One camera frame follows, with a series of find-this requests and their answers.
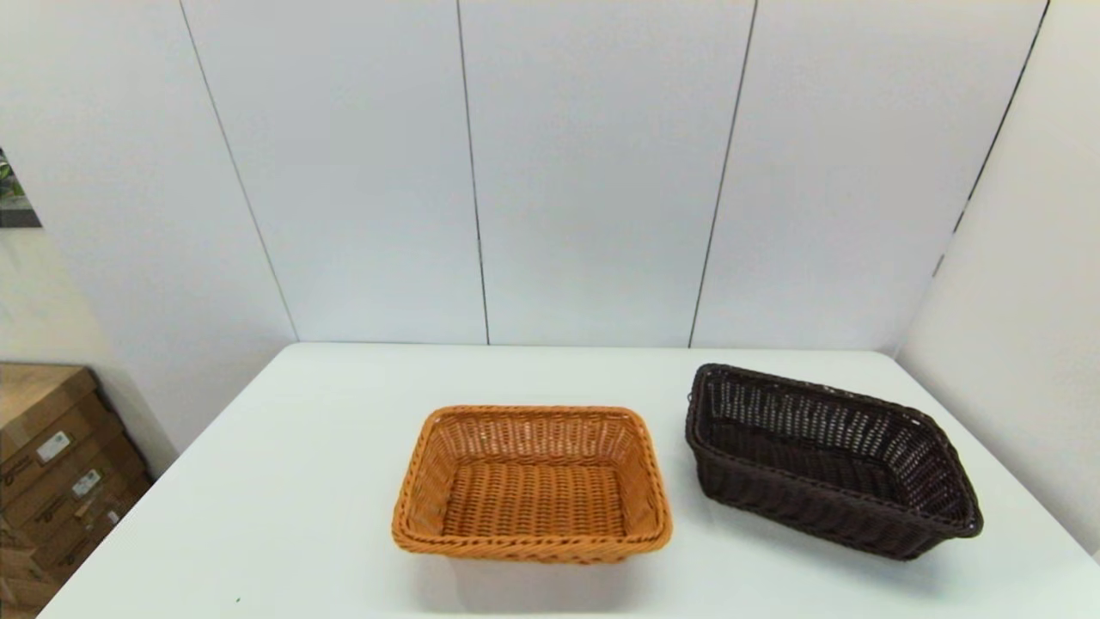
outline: rectangular basket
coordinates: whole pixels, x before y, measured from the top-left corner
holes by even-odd
[[[981,532],[947,436],[900,405],[711,364],[688,444],[707,497],[856,550],[908,561]]]
[[[615,563],[671,534],[646,424],[602,407],[436,411],[393,521],[410,552],[541,563]]]

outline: basket rim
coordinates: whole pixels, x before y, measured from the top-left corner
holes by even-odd
[[[411,504],[411,488],[415,483],[420,463],[424,460],[428,439],[436,425],[444,418],[463,416],[471,413],[595,413],[605,417],[625,418],[638,430],[635,441],[637,441],[645,454],[644,465],[646,477],[649,480],[650,496],[657,512],[657,527],[652,531],[637,533],[632,535],[425,535],[416,533],[408,526],[408,508]],[[400,495],[397,505],[394,507],[394,519],[392,533],[394,541],[405,550],[414,552],[435,552],[458,546],[515,546],[515,548],[569,548],[573,544],[584,544],[590,546],[587,553],[593,550],[598,552],[600,546],[606,545],[608,549],[618,549],[623,545],[634,546],[630,551],[619,554],[636,554],[646,551],[657,550],[668,543],[672,535],[672,513],[669,507],[668,496],[664,493],[664,484],[657,466],[657,455],[653,450],[652,438],[646,428],[645,420],[638,413],[623,407],[601,407],[601,406],[544,406],[544,405],[458,405],[443,407],[432,412],[424,422],[420,435],[417,439],[413,457],[409,462],[405,480],[402,484]]]
[[[704,440],[700,433],[700,427],[704,423],[704,421],[702,419],[703,416],[698,414],[698,409],[701,408],[701,390],[703,385],[711,378],[710,373],[715,371],[725,373],[726,375],[779,384],[784,388],[794,389],[804,394],[809,393],[815,397],[826,398],[845,405],[856,402],[866,407],[887,409],[892,413],[900,414],[923,425],[930,431],[930,435],[934,440],[936,447],[946,456],[946,461],[952,473],[952,480],[959,487],[967,499],[965,501],[966,515],[961,518],[953,519],[926,513],[921,510],[906,507],[902,504],[886,501],[879,499],[878,497],[839,488],[832,484],[818,482],[807,477],[802,477],[781,468],[761,465],[755,461],[734,456],[714,447],[706,440]],[[780,478],[783,483],[811,488],[815,493],[825,493],[837,498],[843,497],[846,501],[856,501],[866,509],[887,515],[890,518],[903,520],[916,527],[935,529],[943,535],[954,538],[974,538],[981,533],[981,530],[985,527],[981,510],[978,507],[978,498],[970,484],[970,479],[967,477],[966,472],[963,468],[961,462],[959,462],[958,452],[955,450],[955,446],[952,445],[947,434],[942,428],[939,428],[938,424],[936,424],[935,420],[916,409],[898,405],[897,402],[880,400],[862,394],[845,391],[826,385],[791,379],[725,364],[705,364],[701,366],[695,373],[695,382],[692,385],[692,393],[689,396],[689,399],[690,405],[688,407],[686,439],[688,445],[691,447],[692,452],[694,452],[696,458],[705,457],[713,464],[727,468],[729,466],[735,466],[743,469],[751,469],[755,474]]]

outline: cardboard box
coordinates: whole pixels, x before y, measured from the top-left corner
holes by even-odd
[[[85,443],[94,444],[94,441],[95,438]],[[15,519],[8,518],[8,510],[0,513],[0,546],[30,548],[44,544],[53,531],[66,519],[73,518],[84,504],[106,491],[97,488],[111,488],[111,491],[119,493],[127,487],[128,477],[133,477],[136,472],[144,468],[145,465],[130,445],[130,440],[123,434],[118,434],[102,452],[76,469],[78,472],[76,475],[55,486],[56,491],[30,519],[20,523]],[[9,509],[20,505],[16,500]]]
[[[40,612],[42,608],[38,607],[0,604],[0,619],[34,619]]]
[[[54,599],[61,585],[0,578],[0,600],[15,606],[42,607]]]
[[[96,393],[88,394],[55,422],[0,463],[0,508],[20,496],[74,452],[110,416]]]
[[[96,516],[72,518],[53,537],[35,549],[0,548],[0,577],[40,583],[64,584],[91,551],[99,545],[130,508],[148,490],[148,480],[140,472],[122,493],[101,494],[88,506],[99,506]]]
[[[73,488],[74,484],[79,479],[81,473],[87,473],[88,463],[102,453],[103,449],[121,434],[122,424],[118,419],[113,416],[105,419],[91,436],[81,441],[65,457],[54,463],[54,466],[38,479],[37,484],[25,489],[22,495],[4,496],[0,499],[0,519],[10,527],[18,528],[59,494],[74,491],[79,495],[78,498],[84,498],[82,496],[87,494],[84,486]]]
[[[95,391],[96,379],[79,366],[0,364],[0,388],[3,462]]]

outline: box label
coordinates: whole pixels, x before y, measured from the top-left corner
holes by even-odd
[[[45,443],[38,445],[37,453],[38,460],[42,464],[46,464],[54,460],[54,456],[62,453],[65,447],[68,447],[73,442],[69,440],[68,434],[64,432],[58,432],[57,434],[51,436]]]
[[[100,479],[102,479],[102,476],[99,475],[98,471],[89,471],[84,474],[84,477],[78,479],[76,484],[73,485],[73,494],[76,495],[76,498],[78,499],[84,498],[85,495],[90,493],[91,489],[96,487],[96,484],[99,484]]]

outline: orange wicker basket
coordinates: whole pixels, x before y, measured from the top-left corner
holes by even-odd
[[[671,534],[646,424],[605,407],[436,411],[393,522],[410,552],[541,563],[615,563]]]

